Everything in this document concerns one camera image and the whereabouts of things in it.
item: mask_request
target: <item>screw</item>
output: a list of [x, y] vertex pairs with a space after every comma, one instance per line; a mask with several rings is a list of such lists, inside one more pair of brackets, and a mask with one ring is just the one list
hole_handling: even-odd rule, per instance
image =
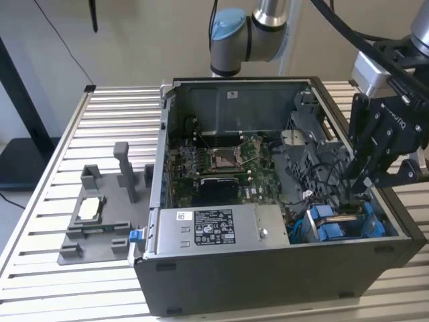
[[259, 228], [259, 236], [264, 239], [268, 235], [268, 231], [264, 228]]
[[402, 95], [401, 99], [405, 103], [405, 105], [409, 105], [411, 103], [410, 99], [406, 95]]

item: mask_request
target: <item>cable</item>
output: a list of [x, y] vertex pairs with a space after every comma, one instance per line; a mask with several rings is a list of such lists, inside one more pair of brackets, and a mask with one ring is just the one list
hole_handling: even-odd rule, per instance
[[213, 24], [215, 23], [217, 2], [218, 0], [213, 1], [212, 13], [210, 15], [210, 20], [208, 21], [208, 49], [210, 51], [212, 50], [212, 32], [213, 32]]
[[58, 30], [54, 27], [54, 25], [52, 24], [52, 22], [49, 20], [48, 16], [45, 14], [45, 11], [43, 11], [42, 7], [40, 7], [39, 3], [37, 2], [37, 0], [33, 0], [34, 3], [39, 7], [40, 12], [42, 12], [42, 15], [45, 17], [46, 21], [51, 25], [52, 29], [56, 32], [56, 34], [58, 35], [58, 37], [61, 39], [62, 43], [64, 44], [64, 46], [66, 47], [70, 57], [74, 60], [75, 63], [77, 63], [77, 65], [79, 66], [79, 68], [83, 71], [83, 73], [85, 74], [85, 76], [87, 77], [88, 81], [91, 83], [91, 85], [94, 85], [93, 80], [90, 78], [90, 76], [86, 73], [85, 69], [79, 64], [79, 62], [77, 61], [77, 59], [73, 56], [72, 52], [70, 51], [70, 48], [67, 46], [66, 42], [64, 41], [64, 39], [62, 39], [60, 33], [58, 32]]
[[[333, 13], [335, 13], [334, 0], [329, 0], [329, 8], [332, 10]], [[391, 40], [389, 38], [364, 34], [362, 32], [357, 32], [356, 30], [355, 30], [355, 33], [358, 34], [359, 36], [361, 36], [363, 39], [369, 40], [370, 42], [381, 42], [384, 40]]]
[[396, 63], [387, 60], [380, 51], [358, 36], [339, 16], [330, 10], [329, 6], [323, 0], [311, 0], [311, 2], [326, 20], [354, 47], [386, 69], [392, 76], [398, 77], [408, 88], [419, 94], [420, 98], [429, 102], [428, 87], [409, 75], [402, 68], [398, 68]]
[[299, 219], [294, 225], [294, 229], [292, 230], [292, 238], [291, 238], [292, 244], [296, 242], [296, 233], [298, 232], [298, 228], [301, 226], [302, 222], [303, 222], [303, 219]]
[[325, 183], [328, 183], [328, 181], [329, 181], [329, 179], [330, 179], [330, 176], [332, 175], [332, 172], [333, 172], [333, 171], [334, 171], [334, 169], [335, 169], [335, 166], [336, 166], [338, 163], [340, 163], [340, 162], [341, 162], [341, 159], [337, 159], [334, 163], [332, 163], [332, 166], [330, 167], [330, 170], [329, 170], [328, 176], [326, 177]]
[[326, 162], [319, 162], [319, 163], [313, 164], [312, 166], [309, 166], [307, 169], [305, 169], [299, 174], [299, 180], [307, 176], [309, 173], [311, 173], [314, 169], [317, 169], [319, 166], [330, 166], [330, 164]]
[[6, 198], [6, 197], [3, 195], [3, 193], [0, 193], [0, 197], [2, 197], [3, 199], [5, 199], [5, 201], [6, 201], [7, 203], [10, 203], [11, 205], [14, 205], [14, 206], [16, 206], [16, 207], [19, 207], [19, 208], [21, 208], [21, 209], [24, 209], [24, 210], [25, 210], [25, 207], [24, 207], [24, 206], [21, 206], [19, 203], [14, 203], [13, 201], [10, 201], [8, 198]]
[[384, 37], [372, 36], [372, 35], [364, 34], [363, 32], [357, 32], [356, 30], [355, 30], [355, 33], [358, 36], [361, 36], [363, 39], [369, 40], [370, 42], [383, 42], [385, 40], [392, 40], [390, 38], [384, 38]]
[[302, 199], [301, 201], [297, 201], [296, 203], [286, 203], [287, 206], [296, 206], [299, 205], [300, 203], [305, 203], [308, 199]]

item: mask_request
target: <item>blue latch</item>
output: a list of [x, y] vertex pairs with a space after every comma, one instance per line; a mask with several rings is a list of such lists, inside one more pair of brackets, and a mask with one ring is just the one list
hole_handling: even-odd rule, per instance
[[143, 232], [142, 230], [131, 230], [129, 232], [129, 238], [130, 243], [140, 243], [143, 241]]
[[370, 203], [365, 203], [367, 218], [362, 226], [362, 237], [384, 237], [386, 230], [383, 224], [376, 218], [373, 207]]

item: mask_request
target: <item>gray post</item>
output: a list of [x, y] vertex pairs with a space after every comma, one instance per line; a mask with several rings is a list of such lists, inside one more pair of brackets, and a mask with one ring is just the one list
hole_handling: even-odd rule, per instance
[[121, 178], [118, 177], [118, 181], [127, 188], [129, 202], [135, 203], [137, 193], [135, 192], [133, 167], [128, 161], [128, 149], [128, 142], [116, 142], [113, 148], [113, 156], [119, 160], [119, 168], [121, 169], [122, 175]]

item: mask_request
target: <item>black stand pole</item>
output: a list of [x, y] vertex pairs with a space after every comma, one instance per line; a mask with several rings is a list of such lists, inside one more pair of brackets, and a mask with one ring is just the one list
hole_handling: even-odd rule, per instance
[[55, 144], [1, 38], [0, 81], [31, 136], [31, 139], [11, 140], [0, 154], [0, 190], [33, 190], [54, 152]]

